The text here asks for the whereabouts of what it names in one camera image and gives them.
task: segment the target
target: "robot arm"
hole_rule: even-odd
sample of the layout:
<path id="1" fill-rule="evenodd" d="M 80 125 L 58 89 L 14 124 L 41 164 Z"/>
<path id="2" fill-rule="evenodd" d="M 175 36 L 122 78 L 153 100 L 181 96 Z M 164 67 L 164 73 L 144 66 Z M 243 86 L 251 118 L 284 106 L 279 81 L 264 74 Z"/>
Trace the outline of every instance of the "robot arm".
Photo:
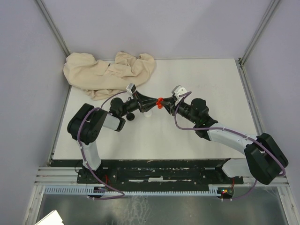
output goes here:
<path id="1" fill-rule="evenodd" d="M 186 104 L 184 96 L 187 91 L 181 86 L 175 87 L 172 91 L 172 96 L 165 99 L 144 96 L 136 91 L 134 84 L 127 87 L 127 92 L 131 96 L 128 101 L 123 102 L 118 97 L 113 98 L 109 112 L 102 109 L 94 111 L 83 124 L 80 140 L 84 143 L 83 151 L 93 170 L 96 170 L 101 164 L 95 142 L 101 128 L 106 127 L 115 131 L 121 131 L 125 124 L 123 116 L 135 110 L 144 113 L 156 105 L 158 108 L 165 108 L 172 116 L 175 116 L 176 113 L 181 115 L 195 125 L 194 128 L 183 129 L 194 129 L 200 138 L 224 144 L 244 154 L 249 171 L 253 177 L 263 184 L 269 184 L 282 170 L 278 163 L 264 152 L 262 148 L 257 146 L 254 141 L 265 147 L 283 167 L 288 165 L 286 157 L 269 134 L 263 133 L 260 136 L 243 134 L 243 137 L 238 135 L 240 132 L 228 129 L 209 116 L 209 108 L 205 100 L 195 98 L 192 100 L 191 105 Z M 87 113 L 93 108 L 89 104 L 84 104 L 69 122 L 67 131 L 72 135 L 73 139 L 77 140 L 79 126 Z"/>

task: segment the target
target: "beige towel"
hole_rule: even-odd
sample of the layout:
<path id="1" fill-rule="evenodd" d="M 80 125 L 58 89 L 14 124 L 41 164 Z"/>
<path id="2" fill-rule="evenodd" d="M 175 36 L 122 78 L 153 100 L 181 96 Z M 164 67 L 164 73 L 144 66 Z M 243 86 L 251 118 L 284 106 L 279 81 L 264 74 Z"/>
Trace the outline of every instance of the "beige towel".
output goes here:
<path id="1" fill-rule="evenodd" d="M 108 98 L 130 83 L 145 83 L 155 66 L 152 56 L 144 53 L 139 58 L 118 52 L 115 63 L 95 60 L 87 53 L 72 53 L 67 57 L 64 74 L 72 86 L 84 90 L 93 100 Z"/>

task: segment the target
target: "purple cable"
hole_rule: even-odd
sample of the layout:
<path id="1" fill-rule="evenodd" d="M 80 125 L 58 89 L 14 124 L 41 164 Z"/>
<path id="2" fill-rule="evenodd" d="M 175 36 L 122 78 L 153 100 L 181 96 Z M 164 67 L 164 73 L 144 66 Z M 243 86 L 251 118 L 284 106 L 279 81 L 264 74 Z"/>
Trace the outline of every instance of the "purple cable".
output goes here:
<path id="1" fill-rule="evenodd" d="M 179 95 L 179 97 L 183 97 L 180 102 L 184 101 L 191 93 L 192 92 L 189 91 L 189 92 L 187 92 L 187 93 L 185 93 L 183 95 Z M 251 137 L 247 137 L 246 135 L 244 135 L 244 134 L 242 134 L 240 132 L 237 132 L 237 131 L 234 131 L 234 130 L 231 130 L 231 129 L 227 129 L 227 128 L 224 128 L 224 127 L 201 127 L 201 128 L 184 128 L 184 127 L 180 127 L 178 125 L 177 119 L 176 119 L 176 114 L 178 112 L 178 108 L 179 108 L 180 102 L 178 103 L 178 105 L 177 105 L 177 107 L 175 109 L 175 113 L 174 113 L 174 120 L 175 120 L 175 125 L 176 125 L 177 128 L 179 128 L 180 130 L 225 130 L 225 131 L 231 132 L 233 134 L 239 135 L 239 136 L 241 136 L 243 138 L 248 138 L 249 140 L 253 141 L 253 143 L 255 143 L 256 145 L 258 145 L 259 147 L 261 147 L 268 155 L 271 156 L 271 158 L 279 165 L 280 169 L 282 170 L 282 174 L 280 174 L 280 176 L 285 176 L 285 167 L 279 162 L 279 160 L 266 147 L 264 147 L 261 143 L 259 143 L 257 140 L 255 140 L 255 139 L 253 139 Z M 237 200 L 237 199 L 241 199 L 243 197 L 248 196 L 254 190 L 254 188 L 256 186 L 256 183 L 257 183 L 257 180 L 255 180 L 253 186 L 250 188 L 250 190 L 247 193 L 245 193 L 245 194 L 243 194 L 241 196 L 238 196 L 236 198 L 233 198 L 233 199 Z"/>
<path id="2" fill-rule="evenodd" d="M 103 105 L 109 100 L 109 99 L 111 99 L 111 98 L 113 98 L 114 96 L 116 96 L 116 95 L 118 95 L 118 94 L 122 94 L 122 93 L 125 93 L 126 91 L 121 91 L 121 92 L 119 92 L 119 93 L 117 93 L 117 94 L 115 94 L 115 95 L 112 95 L 112 96 L 110 96 L 102 105 L 101 105 L 101 108 L 103 107 Z M 79 145 L 80 145 L 80 151 L 81 151 L 81 154 L 82 154 L 82 157 L 83 157 L 83 161 L 84 162 L 86 162 L 85 164 L 86 164 L 86 166 L 88 167 L 88 169 L 89 169 L 89 171 L 90 171 L 90 173 L 96 178 L 96 180 L 98 180 L 101 184 L 103 184 L 104 186 L 106 186 L 107 188 L 109 188 L 109 189 L 111 189 L 111 190 L 113 190 L 113 191 L 116 191 L 116 192 L 118 192 L 118 193 L 120 193 L 121 195 L 117 195 L 117 196 L 111 196 L 111 197 L 105 197 L 105 198 L 91 198 L 91 197 L 89 197 L 90 199 L 93 199 L 93 200 L 108 200 L 108 199 L 116 199 L 116 198 L 122 198 L 122 197 L 124 197 L 125 196 L 125 194 L 124 194 L 124 192 L 122 192 L 122 191 L 120 191 L 120 190 L 118 190 L 118 189 L 115 189 L 115 188 L 113 188 L 112 186 L 109 186 L 108 184 L 105 184 L 102 180 L 100 180 L 98 177 L 97 177 L 97 175 L 93 172 L 93 169 L 91 168 L 91 166 L 89 165 L 89 162 L 86 160 L 86 156 L 85 156 L 85 154 L 84 154 L 84 151 L 83 151 L 83 144 L 82 144 L 82 142 L 80 141 L 80 133 L 81 133 L 81 130 L 82 130 L 82 128 L 83 128 L 83 125 L 84 125 L 84 123 L 85 123 L 85 121 L 87 120 L 87 118 L 89 117 L 89 115 L 93 112 L 93 111 L 95 111 L 95 110 L 99 110 L 99 109 L 101 109 L 101 108 L 99 108 L 99 107 L 97 107 L 97 108 L 93 108 L 92 110 L 90 110 L 89 112 L 88 112 L 88 114 L 86 114 L 86 116 L 84 117 L 84 119 L 82 120 L 82 122 L 81 122 L 81 124 L 80 124 L 80 127 L 79 127 L 79 129 L 78 129 L 78 133 L 77 133 L 77 140 L 78 140 L 78 143 L 79 143 Z"/>

